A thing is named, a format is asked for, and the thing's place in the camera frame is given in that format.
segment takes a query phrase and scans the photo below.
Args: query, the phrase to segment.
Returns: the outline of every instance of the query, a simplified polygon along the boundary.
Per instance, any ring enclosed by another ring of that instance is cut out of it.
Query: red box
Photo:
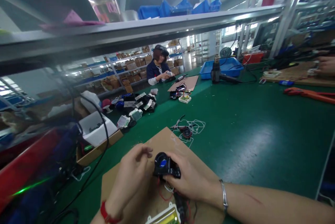
[[[245,65],[245,64],[251,64],[251,63],[260,63],[263,56],[264,56],[263,52],[247,54],[243,56],[242,64]]]

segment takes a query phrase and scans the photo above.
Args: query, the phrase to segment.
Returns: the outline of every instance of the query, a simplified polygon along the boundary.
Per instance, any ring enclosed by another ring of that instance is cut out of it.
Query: red wire
[[[194,224],[194,221],[195,221],[195,220],[193,220],[193,221],[191,222],[191,207],[189,206],[188,201],[186,201],[186,204],[187,204],[188,212],[189,212],[189,215],[188,215],[188,223],[192,223],[192,224]]]
[[[158,189],[158,193],[159,193],[159,196],[164,200],[164,201],[170,201],[170,199],[172,198],[172,196],[173,196],[173,193],[171,193],[171,196],[170,196],[170,198],[168,198],[168,199],[165,199],[164,197],[163,197],[163,195],[162,195],[162,193],[161,193],[161,191],[160,191],[160,189],[159,189],[159,177],[158,177],[158,182],[157,182],[157,189]]]

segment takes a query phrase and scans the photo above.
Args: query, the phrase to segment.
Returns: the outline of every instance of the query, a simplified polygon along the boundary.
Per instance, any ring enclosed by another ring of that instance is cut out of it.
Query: red container
[[[242,64],[245,65],[251,63],[260,63],[263,57],[264,57],[263,52],[247,54],[244,55]]]
[[[60,140],[56,129],[48,131],[39,140],[0,170],[0,213],[49,157]]]

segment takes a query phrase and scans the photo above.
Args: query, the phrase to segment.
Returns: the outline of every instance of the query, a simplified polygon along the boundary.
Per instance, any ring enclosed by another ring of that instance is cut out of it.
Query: hand
[[[319,75],[335,76],[335,57],[319,57],[319,69],[315,73]]]
[[[201,175],[185,157],[172,152],[166,152],[166,154],[178,164],[181,178],[176,179],[172,175],[167,175],[164,176],[163,179],[189,199],[197,201],[203,200],[206,189],[211,188],[211,183]]]
[[[106,210],[113,218],[120,218],[123,208],[138,191],[146,175],[148,158],[152,157],[152,148],[137,144],[120,162],[111,194],[106,201]]]
[[[168,70],[165,71],[163,74],[160,74],[160,76],[161,76],[161,79],[165,79],[165,80],[170,78],[170,76],[168,75]]]

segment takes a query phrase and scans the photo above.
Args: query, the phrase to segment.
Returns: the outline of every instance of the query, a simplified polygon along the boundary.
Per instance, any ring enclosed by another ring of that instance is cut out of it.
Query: small white box
[[[184,97],[184,96],[181,96],[178,100],[179,100],[180,102],[183,102],[183,103],[189,103],[189,101],[191,101],[191,97],[190,97],[190,96],[187,98],[187,100],[183,100],[183,97]]]
[[[103,118],[107,126],[107,132],[109,137],[112,134],[114,134],[118,130],[118,128],[116,128],[113,122],[104,115]],[[94,131],[90,132],[90,128],[95,128],[98,123],[101,123],[102,125],[100,125],[100,127],[95,129]],[[81,125],[84,131],[83,138],[94,147],[99,146],[102,142],[106,140],[105,127],[97,111],[80,120],[79,124]]]

